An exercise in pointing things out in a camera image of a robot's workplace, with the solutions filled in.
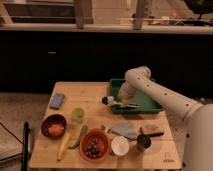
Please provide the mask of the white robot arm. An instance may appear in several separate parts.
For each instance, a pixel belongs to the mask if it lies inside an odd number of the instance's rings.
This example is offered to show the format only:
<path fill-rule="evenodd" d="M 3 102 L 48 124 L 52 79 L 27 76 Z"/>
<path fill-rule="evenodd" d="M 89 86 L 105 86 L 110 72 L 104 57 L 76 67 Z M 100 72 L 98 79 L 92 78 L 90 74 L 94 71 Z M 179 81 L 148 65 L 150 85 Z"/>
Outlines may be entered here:
<path fill-rule="evenodd" d="M 182 171 L 213 171 L 213 104 L 202 104 L 153 82 L 147 66 L 129 69 L 119 90 L 123 104 L 142 91 L 187 126 Z"/>

